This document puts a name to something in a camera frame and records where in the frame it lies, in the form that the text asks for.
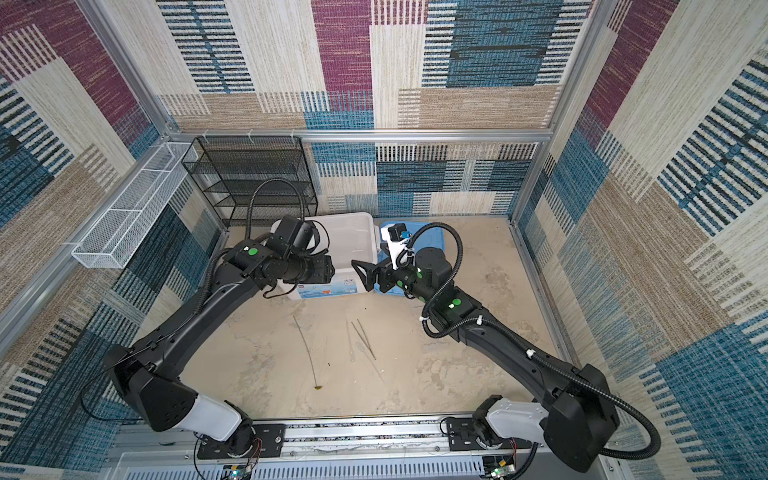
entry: label on box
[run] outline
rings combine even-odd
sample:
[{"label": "label on box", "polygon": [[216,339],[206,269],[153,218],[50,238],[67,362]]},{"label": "label on box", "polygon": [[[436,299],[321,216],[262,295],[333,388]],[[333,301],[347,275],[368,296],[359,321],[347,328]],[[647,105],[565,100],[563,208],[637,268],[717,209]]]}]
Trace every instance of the label on box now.
[{"label": "label on box", "polygon": [[312,285],[299,285],[296,288],[299,296],[305,298],[318,298],[321,296],[349,295],[357,293],[355,279],[347,278],[343,282],[316,283]]}]

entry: stained floor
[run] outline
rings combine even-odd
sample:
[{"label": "stained floor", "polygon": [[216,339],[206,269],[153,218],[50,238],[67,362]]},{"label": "stained floor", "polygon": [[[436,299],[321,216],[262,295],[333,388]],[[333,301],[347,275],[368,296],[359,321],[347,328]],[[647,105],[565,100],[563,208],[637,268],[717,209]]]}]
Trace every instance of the stained floor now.
[{"label": "stained floor", "polygon": [[[457,285],[514,331],[553,353],[505,220],[440,220],[450,223],[464,243]],[[233,228],[228,244],[242,236],[242,228]],[[455,245],[449,235],[445,244],[453,263]],[[472,411],[495,393],[531,400],[526,389],[481,353],[450,338],[427,337],[419,323],[421,307],[418,300],[376,292],[301,301],[257,295],[200,347],[182,381],[262,419]],[[350,325],[358,320],[375,359]]]}]

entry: mounting plate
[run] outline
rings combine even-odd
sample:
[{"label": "mounting plate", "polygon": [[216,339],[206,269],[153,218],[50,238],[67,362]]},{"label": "mounting plate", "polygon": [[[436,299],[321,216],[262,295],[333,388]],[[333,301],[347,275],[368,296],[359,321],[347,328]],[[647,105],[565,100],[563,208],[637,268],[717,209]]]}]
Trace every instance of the mounting plate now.
[{"label": "mounting plate", "polygon": [[[468,450],[484,450],[482,445],[478,443],[478,436],[475,433],[475,429],[472,426],[474,420],[472,417],[456,418],[447,417],[444,421],[445,430],[448,432],[448,445],[451,452],[466,452]],[[528,440],[515,439],[515,444],[520,449],[531,448],[531,443]],[[502,441],[501,450],[513,449],[511,439],[505,439]]]},{"label": "mounting plate", "polygon": [[[283,423],[269,423],[254,425],[256,436],[261,439],[261,458],[276,458],[283,451],[283,439],[285,438],[286,426]],[[218,447],[216,442],[209,442],[206,445],[200,445],[197,450],[198,460],[220,460],[230,458],[229,455]]]}]

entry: white plastic bin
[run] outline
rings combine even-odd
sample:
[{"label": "white plastic bin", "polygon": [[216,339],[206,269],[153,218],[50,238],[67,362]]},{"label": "white plastic bin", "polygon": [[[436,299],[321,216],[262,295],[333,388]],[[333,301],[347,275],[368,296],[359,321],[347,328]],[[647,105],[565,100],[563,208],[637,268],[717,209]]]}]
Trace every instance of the white plastic bin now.
[{"label": "white plastic bin", "polygon": [[[351,295],[353,293],[364,293],[365,286],[352,268],[352,260],[362,260],[364,262],[377,263],[376,260],[376,228],[373,226],[373,217],[365,212],[357,214],[339,214],[324,215],[322,217],[307,217],[307,220],[317,220],[328,230],[328,236],[331,240],[328,254],[333,261],[333,267],[336,273],[333,275],[331,283],[318,283],[299,286],[288,294],[292,300],[304,300],[309,298],[320,298],[324,296]],[[272,230],[277,229],[277,222],[272,224]],[[326,233],[321,226],[317,227],[320,231],[319,249],[328,246]],[[293,284],[277,282],[278,288],[287,292],[293,287]]]}]

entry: metal grille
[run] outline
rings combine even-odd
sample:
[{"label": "metal grille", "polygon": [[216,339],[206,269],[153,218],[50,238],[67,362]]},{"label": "metal grille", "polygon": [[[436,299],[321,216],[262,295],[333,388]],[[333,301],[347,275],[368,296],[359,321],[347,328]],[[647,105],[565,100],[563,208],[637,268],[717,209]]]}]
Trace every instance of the metal grille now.
[{"label": "metal grille", "polygon": [[289,478],[477,478],[484,475],[482,457],[375,458],[367,460],[260,464],[253,480]]},{"label": "metal grille", "polygon": [[[296,185],[309,215],[317,214],[317,195],[301,140],[292,137],[198,137],[196,157],[184,167],[228,227],[246,223],[250,196],[265,180],[283,178]],[[283,215],[299,216],[299,201],[287,185],[265,186],[256,198],[253,225],[271,225]]]},{"label": "metal grille", "polygon": [[193,162],[197,152],[177,142],[157,149],[72,256],[86,268],[125,268],[186,176],[182,157]]},{"label": "metal grille", "polygon": [[[219,480],[222,476],[222,465],[198,465],[198,469],[206,480]],[[200,480],[192,465],[186,467],[130,467],[125,480]]]}]

